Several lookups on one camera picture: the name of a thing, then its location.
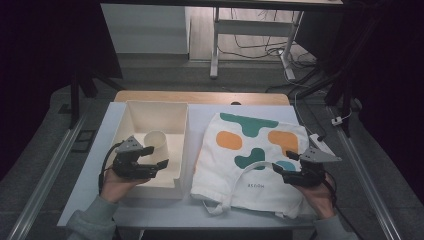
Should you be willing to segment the aluminium rail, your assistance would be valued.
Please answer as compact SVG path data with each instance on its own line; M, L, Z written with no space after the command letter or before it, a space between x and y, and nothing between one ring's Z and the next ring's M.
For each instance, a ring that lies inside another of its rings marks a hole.
M26 239L86 119L84 112L66 131L6 240Z
M345 116L340 116L342 123L335 127L343 154L354 172L354 179L360 185L361 191L367 198L371 215L376 219L386 240L402 240L401 233L386 205L375 182L363 162L362 155L354 144L353 129L349 126L353 122L355 114L352 109Z

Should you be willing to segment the black stand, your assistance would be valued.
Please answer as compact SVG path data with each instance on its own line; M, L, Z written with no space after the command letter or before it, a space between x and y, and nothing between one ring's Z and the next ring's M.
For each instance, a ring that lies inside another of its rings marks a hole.
M316 70L323 71L325 78L300 92L297 98L330 85L325 104L334 106L342 100L342 116L347 117L351 113L354 70L380 20L380 16L371 13L305 12L296 42L317 58Z
M93 69L77 70L71 79L71 123L69 128L73 129L80 118L79 90L88 98L94 98L98 94L94 80L98 79L116 91L124 90L124 87L113 81L111 78Z

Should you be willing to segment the white cabinet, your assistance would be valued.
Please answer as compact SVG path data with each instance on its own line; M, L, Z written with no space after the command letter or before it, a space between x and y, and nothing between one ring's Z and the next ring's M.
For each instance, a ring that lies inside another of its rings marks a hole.
M187 7L101 5L117 53L188 54Z

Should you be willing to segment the wooden table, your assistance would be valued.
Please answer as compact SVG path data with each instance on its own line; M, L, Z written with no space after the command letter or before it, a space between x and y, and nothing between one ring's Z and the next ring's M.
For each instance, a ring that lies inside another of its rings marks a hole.
M187 102L191 104L224 104L238 102L242 105L281 105L289 106L289 99L284 94L270 93L235 93L235 92L185 92L185 91L119 91L114 101L126 102L162 101Z

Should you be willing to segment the person's right hand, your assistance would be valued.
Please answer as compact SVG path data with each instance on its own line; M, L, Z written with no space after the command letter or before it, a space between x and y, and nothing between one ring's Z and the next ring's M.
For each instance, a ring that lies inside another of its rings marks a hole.
M325 181L319 186L310 188L296 186L296 189L304 195L320 220L329 219L336 215L333 207L332 188L333 183L329 175L326 175Z

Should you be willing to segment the white storage box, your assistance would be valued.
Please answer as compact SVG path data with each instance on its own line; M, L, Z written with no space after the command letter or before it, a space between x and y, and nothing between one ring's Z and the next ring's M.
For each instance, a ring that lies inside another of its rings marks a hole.
M127 101L114 103L108 113L117 119L117 123L111 128L114 132L112 155L107 160L107 164L111 167L116 156L115 150L130 136L134 136L143 147L148 147L144 144L144 137L150 131L162 131L167 138L168 166L157 171L155 178L148 179L147 183L133 188L128 196L130 198L181 199L185 171L183 148L188 105L186 103ZM140 157L138 163L153 164L149 162L149 156Z

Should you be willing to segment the black floor plate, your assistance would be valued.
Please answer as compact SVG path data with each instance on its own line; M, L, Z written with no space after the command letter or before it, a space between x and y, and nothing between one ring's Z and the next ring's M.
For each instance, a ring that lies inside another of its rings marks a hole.
M88 153L96 136L95 130L81 130L71 148L75 153Z

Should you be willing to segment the person's left hand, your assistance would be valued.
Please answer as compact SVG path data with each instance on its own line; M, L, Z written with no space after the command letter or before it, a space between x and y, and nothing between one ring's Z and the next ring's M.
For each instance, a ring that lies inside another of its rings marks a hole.
M127 180L120 178L112 169L109 169L104 175L100 197L110 203L118 203L135 186L147 182L148 179Z

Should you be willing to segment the white power strip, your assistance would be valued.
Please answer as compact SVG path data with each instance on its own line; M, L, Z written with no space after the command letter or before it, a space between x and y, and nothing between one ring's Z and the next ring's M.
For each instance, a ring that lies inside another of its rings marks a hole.
M318 134L311 134L309 136L311 142L321 151L334 155L334 152L330 149L330 147L320 138Z

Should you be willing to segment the white-framed desk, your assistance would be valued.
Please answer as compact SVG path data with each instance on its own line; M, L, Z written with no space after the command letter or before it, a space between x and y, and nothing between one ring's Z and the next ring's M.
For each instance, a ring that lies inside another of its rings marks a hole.
M302 15L305 11L341 10L342 0L100 0L106 4L213 7L213 45L211 52L210 78L218 77L218 40L220 35L250 35L287 37L287 46L279 50L279 58L288 80L295 75L288 56L295 39ZM295 11L292 22L260 22L253 20L225 20L220 18L221 8L291 10Z

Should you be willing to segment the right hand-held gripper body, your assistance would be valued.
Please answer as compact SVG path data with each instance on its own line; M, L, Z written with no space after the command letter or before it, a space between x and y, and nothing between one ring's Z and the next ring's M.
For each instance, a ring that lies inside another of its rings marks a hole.
M286 184L302 187L315 187L325 179L325 163L339 162L340 157L325 153L320 149L309 147L304 153L299 154L300 170L288 171L289 176L282 177Z

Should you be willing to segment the white paper cup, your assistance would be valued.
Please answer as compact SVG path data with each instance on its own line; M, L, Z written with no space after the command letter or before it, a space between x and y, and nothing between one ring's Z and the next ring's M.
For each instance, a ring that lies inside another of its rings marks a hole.
M168 145L166 134L162 131L150 131L144 137L146 146L153 146L154 151L148 157L149 162L157 164L161 161L169 159Z

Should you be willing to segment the white tote bag coloured blobs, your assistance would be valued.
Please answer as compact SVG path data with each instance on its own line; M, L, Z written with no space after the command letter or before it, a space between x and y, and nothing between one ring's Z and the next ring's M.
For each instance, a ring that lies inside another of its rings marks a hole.
M308 147L300 125L217 113L204 133L191 196L212 215L235 207L280 218L313 218L316 213L303 194L273 171L277 166L298 172L300 163L286 153L302 154Z

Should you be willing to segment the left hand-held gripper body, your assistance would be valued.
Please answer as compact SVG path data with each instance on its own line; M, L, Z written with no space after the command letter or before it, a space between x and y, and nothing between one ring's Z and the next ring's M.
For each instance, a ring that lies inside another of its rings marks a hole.
M140 152L144 147L134 136L123 141L115 150L112 169L124 179L151 179L156 177L156 170L149 170L149 164L139 164Z

